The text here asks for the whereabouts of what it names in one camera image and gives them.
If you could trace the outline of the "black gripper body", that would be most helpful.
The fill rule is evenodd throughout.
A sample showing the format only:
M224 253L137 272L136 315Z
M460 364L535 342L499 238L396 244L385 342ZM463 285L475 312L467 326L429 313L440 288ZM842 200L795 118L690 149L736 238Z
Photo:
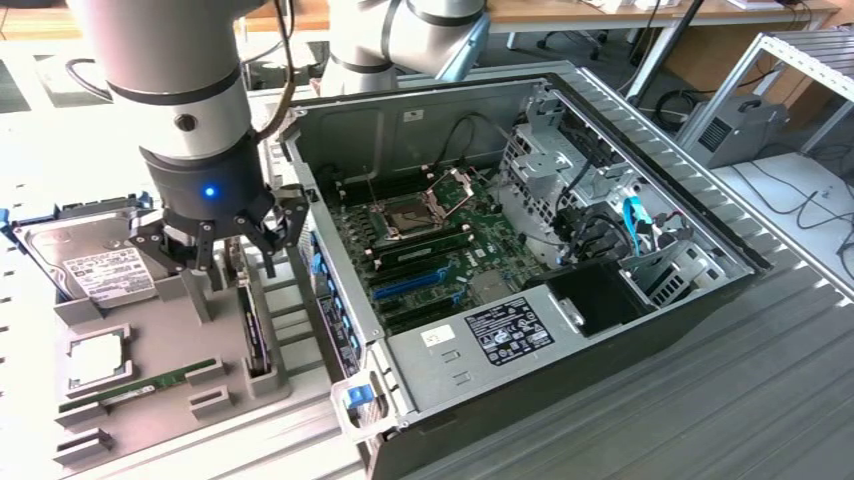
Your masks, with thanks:
M273 195L263 178L252 131L225 151L196 160L179 160L147 149L140 153L168 224L229 224L240 214L253 220L264 218Z

